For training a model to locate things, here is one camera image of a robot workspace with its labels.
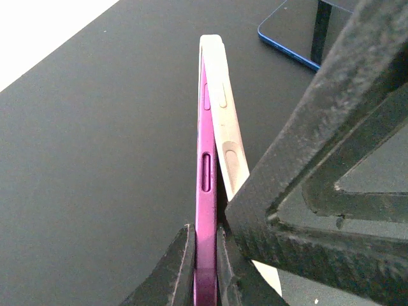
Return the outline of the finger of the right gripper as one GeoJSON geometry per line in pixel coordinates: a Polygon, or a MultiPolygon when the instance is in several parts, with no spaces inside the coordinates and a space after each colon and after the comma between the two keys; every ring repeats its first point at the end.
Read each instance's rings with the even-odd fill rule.
{"type": "Polygon", "coordinates": [[[406,193],[349,193],[340,177],[407,124],[407,2],[360,1],[286,125],[228,203],[242,256],[382,305],[407,304],[407,241],[295,226],[317,215],[407,222],[406,193]]]}

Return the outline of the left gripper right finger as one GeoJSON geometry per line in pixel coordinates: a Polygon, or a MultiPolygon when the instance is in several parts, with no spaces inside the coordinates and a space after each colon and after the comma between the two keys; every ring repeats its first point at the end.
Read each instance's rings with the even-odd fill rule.
{"type": "Polygon", "coordinates": [[[287,305],[245,259],[231,231],[217,225],[217,279],[221,305],[287,305]]]}

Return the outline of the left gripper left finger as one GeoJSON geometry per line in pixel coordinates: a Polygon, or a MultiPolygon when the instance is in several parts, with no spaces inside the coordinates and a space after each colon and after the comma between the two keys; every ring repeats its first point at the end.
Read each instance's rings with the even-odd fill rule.
{"type": "Polygon", "coordinates": [[[192,305],[195,252],[195,228],[186,224],[151,274],[120,304],[192,305]]]}

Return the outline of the magenta smartphone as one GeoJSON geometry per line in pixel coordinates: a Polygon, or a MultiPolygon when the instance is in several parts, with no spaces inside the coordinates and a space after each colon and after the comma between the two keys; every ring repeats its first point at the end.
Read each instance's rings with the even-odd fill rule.
{"type": "Polygon", "coordinates": [[[198,87],[194,304],[217,304],[217,152],[204,60],[198,87]]]}

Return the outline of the phone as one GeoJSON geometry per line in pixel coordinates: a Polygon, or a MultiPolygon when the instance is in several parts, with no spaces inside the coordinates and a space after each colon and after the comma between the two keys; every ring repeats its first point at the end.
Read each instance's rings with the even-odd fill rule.
{"type": "Polygon", "coordinates": [[[226,51],[218,34],[200,38],[200,61],[204,60],[210,110],[217,152],[217,170],[221,170],[226,196],[231,200],[249,177],[249,168],[231,89],[226,51]]]}

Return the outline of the blue smartphone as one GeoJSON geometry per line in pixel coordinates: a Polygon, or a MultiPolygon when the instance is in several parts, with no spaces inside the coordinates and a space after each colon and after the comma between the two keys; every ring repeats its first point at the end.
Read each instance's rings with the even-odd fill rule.
{"type": "Polygon", "coordinates": [[[356,1],[283,1],[258,26],[265,43],[317,71],[351,17],[356,1]]]}

